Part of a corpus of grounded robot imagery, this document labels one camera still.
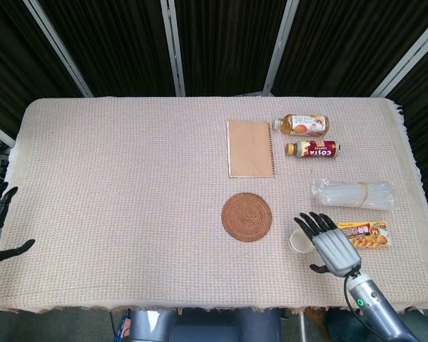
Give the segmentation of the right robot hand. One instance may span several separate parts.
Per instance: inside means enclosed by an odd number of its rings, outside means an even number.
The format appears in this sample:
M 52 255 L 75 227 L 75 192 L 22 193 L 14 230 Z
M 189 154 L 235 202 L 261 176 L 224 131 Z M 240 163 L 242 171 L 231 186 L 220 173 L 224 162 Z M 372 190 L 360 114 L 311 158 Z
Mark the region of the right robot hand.
M 331 273 L 345 278 L 361 269 L 361 256 L 329 216 L 323 213 L 301 212 L 294 220 L 323 261 L 321 266 L 311 264 L 311 270 L 318 274 Z

